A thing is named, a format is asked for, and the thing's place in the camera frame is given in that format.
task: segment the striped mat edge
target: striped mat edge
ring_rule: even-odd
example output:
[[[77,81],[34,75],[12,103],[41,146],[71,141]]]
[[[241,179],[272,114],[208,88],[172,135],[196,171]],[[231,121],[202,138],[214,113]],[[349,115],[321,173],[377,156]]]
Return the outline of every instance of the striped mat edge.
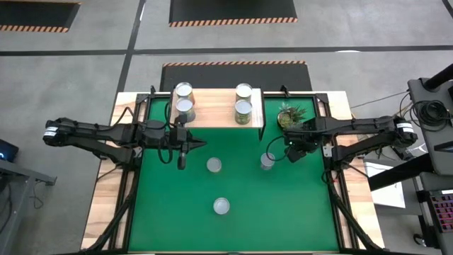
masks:
[[[0,25],[0,31],[67,33],[69,28],[33,25]]]
[[[305,61],[225,61],[225,62],[181,62],[165,63],[163,67],[182,66],[212,66],[212,65],[240,65],[240,64],[306,64]]]
[[[170,22],[171,28],[180,28],[188,26],[221,26],[221,25],[250,25],[250,24],[268,24],[268,23],[296,23],[297,18],[235,18],[211,21],[175,21]]]
[[[32,2],[32,3],[36,3],[36,1],[13,1],[13,2]],[[70,2],[70,1],[43,1],[43,3],[78,4],[78,5],[82,5],[82,2]],[[69,31],[69,28],[35,26],[35,25],[17,25],[17,26],[16,25],[0,25],[0,31],[67,33]]]

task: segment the green table surface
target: green table surface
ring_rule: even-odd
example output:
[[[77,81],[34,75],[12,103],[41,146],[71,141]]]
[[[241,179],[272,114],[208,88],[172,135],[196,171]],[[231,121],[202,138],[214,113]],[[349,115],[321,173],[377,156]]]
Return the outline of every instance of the green table surface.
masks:
[[[153,100],[150,118],[163,120],[166,102]],[[260,167],[269,141],[282,135],[277,126],[282,102],[305,108],[306,119],[316,115],[310,98],[266,98],[262,142],[256,129],[192,129],[207,145],[187,155],[183,171],[176,167],[177,152],[173,162],[162,164],[156,150],[147,150],[129,250],[337,251],[321,150],[294,164],[276,162],[270,171]],[[279,140],[270,153],[279,158],[284,148]],[[217,174],[207,170],[211,157],[222,161]],[[230,202],[226,215],[213,209],[220,197]]]

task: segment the metal stand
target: metal stand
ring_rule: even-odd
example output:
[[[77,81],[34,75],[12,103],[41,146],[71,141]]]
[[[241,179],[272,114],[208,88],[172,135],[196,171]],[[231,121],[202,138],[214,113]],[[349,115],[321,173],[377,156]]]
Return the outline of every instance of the metal stand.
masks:
[[[3,160],[0,160],[0,173],[3,174],[2,178],[8,178],[8,199],[11,200],[11,216],[1,219],[1,222],[6,222],[6,225],[0,233],[0,254],[10,254],[11,245],[16,237],[22,216],[25,214],[26,201],[29,199],[35,182],[42,181],[48,186],[53,186],[57,177],[24,169]]]

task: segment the wooden shelf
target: wooden shelf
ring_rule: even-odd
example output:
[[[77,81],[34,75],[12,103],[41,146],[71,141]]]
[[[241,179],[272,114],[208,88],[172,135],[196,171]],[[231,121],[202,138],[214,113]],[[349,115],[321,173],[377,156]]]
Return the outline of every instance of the wooden shelf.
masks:
[[[193,89],[195,120],[186,123],[187,128],[262,128],[263,98],[261,89],[252,90],[252,116],[248,124],[239,125],[234,120],[236,89]],[[170,122],[179,116],[176,110],[178,96],[173,93]]]

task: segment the wooden board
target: wooden board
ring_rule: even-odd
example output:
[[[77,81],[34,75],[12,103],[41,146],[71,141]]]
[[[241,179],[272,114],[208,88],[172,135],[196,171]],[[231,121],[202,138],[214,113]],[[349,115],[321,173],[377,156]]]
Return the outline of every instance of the wooden board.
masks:
[[[344,91],[320,91],[320,92],[292,92],[292,94],[328,94],[329,106],[331,115],[340,120],[351,119],[351,112],[348,103],[348,97]],[[121,112],[126,106],[134,107],[137,92],[119,93],[115,102],[112,124],[119,118]],[[170,94],[169,92],[161,92],[160,94]],[[121,123],[130,123],[132,117],[126,115]],[[341,135],[337,137],[337,142],[340,145],[353,145],[358,142],[357,135]],[[359,170],[365,172],[365,167],[362,160],[355,159],[352,165]],[[111,170],[113,167],[110,161],[101,162],[100,174]],[[96,184],[91,209],[86,223],[86,229],[81,244],[81,249],[86,249],[96,241],[102,231],[107,227],[110,220],[113,218],[115,211],[115,203],[117,199],[118,188],[120,185],[121,170],[115,171],[113,174],[106,176]],[[348,189],[348,195],[352,208],[352,213],[360,226],[369,235],[373,242],[380,247],[384,247],[379,222],[374,209],[374,203],[371,196],[367,179],[361,174],[352,169],[345,170],[345,180]],[[346,247],[351,247],[349,239],[348,224],[345,218],[340,216],[341,227]],[[120,225],[120,233],[122,236],[124,230],[124,219]]]
[[[195,97],[195,120],[186,123],[187,128],[262,128],[263,102],[261,89],[252,90],[252,116],[249,123],[240,125],[234,120],[236,110],[236,89],[193,89]],[[176,110],[178,96],[173,93],[170,122],[179,116]]]

